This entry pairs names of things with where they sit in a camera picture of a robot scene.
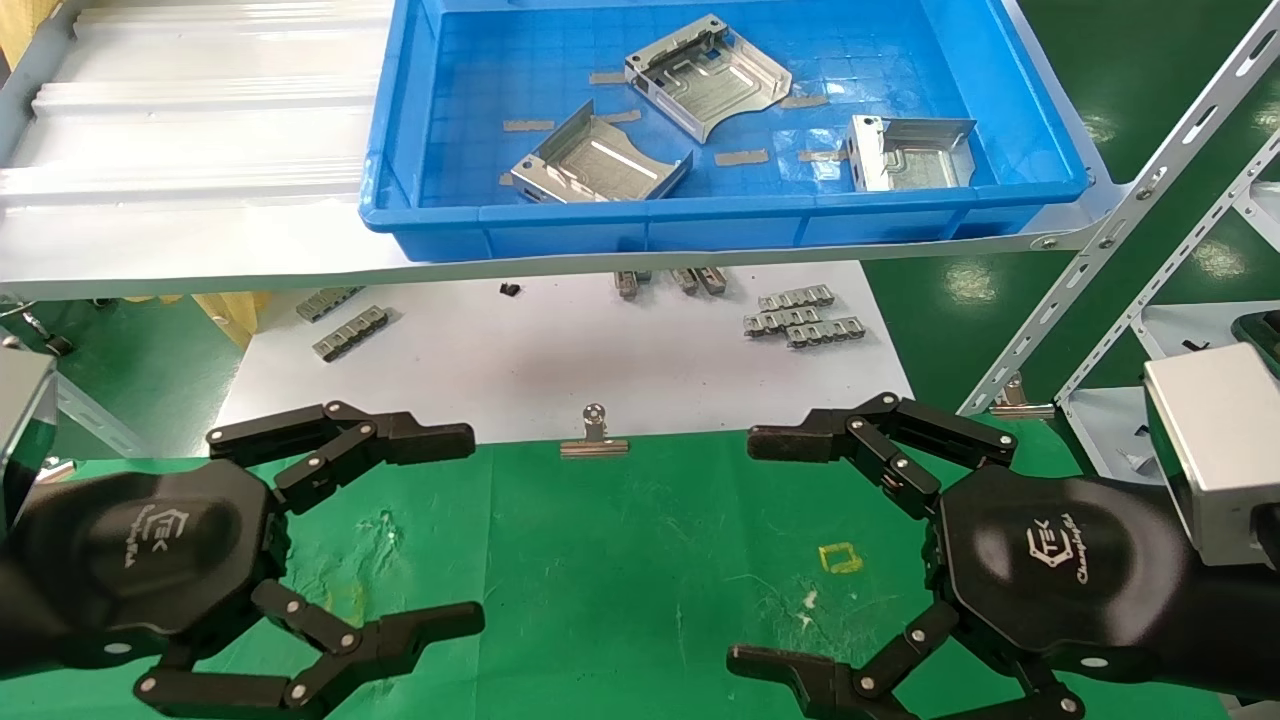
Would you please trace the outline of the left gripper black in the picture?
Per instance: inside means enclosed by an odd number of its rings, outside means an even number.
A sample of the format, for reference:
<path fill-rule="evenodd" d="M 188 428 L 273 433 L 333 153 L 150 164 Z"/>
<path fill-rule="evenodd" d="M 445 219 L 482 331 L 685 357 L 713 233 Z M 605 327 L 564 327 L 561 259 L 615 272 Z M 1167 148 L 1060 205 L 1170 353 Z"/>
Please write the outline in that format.
<path fill-rule="evenodd" d="M 470 457 L 470 424 L 330 401 L 218 427 L 206 441 L 219 461 L 192 470 L 33 489 L 5 539 L 6 667 L 104 669 L 164 653 L 134 697 L 166 717 L 325 719 L 361 685 L 410 674 L 430 644 L 484 630 L 479 602 L 352 626 L 276 582 L 291 544 L 284 511 L 307 512 L 380 464 Z M 244 470 L 285 459 L 294 464 L 274 491 Z M 296 676 L 196 670 L 261 618 L 317 659 Z"/>

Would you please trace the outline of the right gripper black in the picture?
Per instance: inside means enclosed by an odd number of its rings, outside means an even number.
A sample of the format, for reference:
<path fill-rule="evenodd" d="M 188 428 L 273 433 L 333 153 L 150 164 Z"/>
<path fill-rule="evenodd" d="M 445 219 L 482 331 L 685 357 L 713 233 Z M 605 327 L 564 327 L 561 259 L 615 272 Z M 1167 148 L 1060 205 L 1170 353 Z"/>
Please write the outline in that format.
<path fill-rule="evenodd" d="M 1048 666 L 1100 682 L 1236 691 L 1228 612 L 1208 598 L 1222 583 L 1207 578 L 1169 493 L 1097 478 L 1023 477 L 1006 468 L 1016 446 L 992 427 L 890 392 L 854 409 L 813 409 L 795 427 L 748 432 L 755 460 L 844 460 L 910 518 L 936 512 L 940 565 L 974 651 L 1014 664 L 1023 691 L 956 719 L 1083 719 L 1083 700 Z M 982 469 L 942 492 L 906 448 Z M 786 685 L 806 719 L 914 719 L 895 692 L 961 624 L 956 607 L 936 601 L 863 667 L 733 644 L 727 669 Z"/>

